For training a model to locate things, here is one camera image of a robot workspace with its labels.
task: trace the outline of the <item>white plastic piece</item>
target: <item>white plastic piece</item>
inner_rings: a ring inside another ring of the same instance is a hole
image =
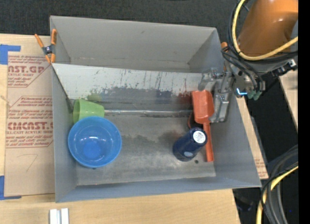
[[[69,209],[50,209],[49,224],[69,224]]]

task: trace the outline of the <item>green cup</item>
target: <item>green cup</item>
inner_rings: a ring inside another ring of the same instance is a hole
[[[73,122],[77,122],[89,116],[105,116],[105,109],[102,105],[90,102],[84,99],[78,99],[74,102]]]

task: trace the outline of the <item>gray box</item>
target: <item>gray box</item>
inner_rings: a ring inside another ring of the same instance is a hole
[[[190,92],[202,72],[223,69],[215,28],[62,16],[51,16],[50,28],[58,32],[56,202],[261,186],[234,97],[227,120],[211,124],[214,162],[205,161],[204,149],[189,162],[172,153],[188,132]],[[122,150],[105,167],[85,168],[69,153],[78,98],[103,104],[105,118],[121,132]]]

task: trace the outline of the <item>yellow cable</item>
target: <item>yellow cable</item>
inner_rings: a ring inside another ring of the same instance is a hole
[[[284,44],[283,46],[269,52],[269,53],[266,53],[264,55],[260,55],[260,56],[255,56],[255,57],[251,57],[251,56],[247,56],[245,55],[239,48],[238,46],[238,43],[237,43],[237,38],[236,38],[236,26],[237,26],[237,18],[239,16],[239,12],[240,12],[240,9],[242,7],[242,5],[244,4],[246,0],[240,0],[237,8],[236,8],[236,11],[235,11],[235,14],[234,14],[234,17],[233,17],[233,22],[232,22],[232,41],[233,41],[233,46],[234,48],[236,49],[236,51],[239,53],[240,57],[246,59],[246,60],[262,60],[262,59],[266,59],[266,58],[269,58],[273,55],[276,55],[277,53],[285,50],[286,48],[288,48],[289,46],[291,46],[292,44],[296,43],[298,41],[298,36],[295,37],[294,39],[290,40],[289,42],[287,42],[286,44]]]
[[[276,177],[274,180],[272,180],[271,182],[271,190],[273,190],[275,188],[275,186],[282,180],[284,179],[287,175],[289,175],[290,173],[292,173],[293,171],[298,169],[298,165],[296,167],[294,167],[293,169],[289,170],[288,172],[284,173],[281,176]],[[266,202],[267,199],[267,189],[264,190],[263,192],[263,203]],[[263,206],[262,203],[260,202],[257,208],[257,212],[256,212],[256,224],[261,224],[262,223],[262,215],[263,215]]]

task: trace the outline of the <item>metal clamp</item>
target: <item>metal clamp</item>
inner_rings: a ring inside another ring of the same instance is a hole
[[[49,63],[54,63],[56,60],[56,55],[55,55],[55,45],[57,43],[57,31],[56,29],[52,30],[52,35],[51,35],[51,44],[47,47],[43,45],[42,40],[40,37],[35,34],[35,38],[37,39],[40,48],[42,49],[43,53],[45,54],[45,58]]]

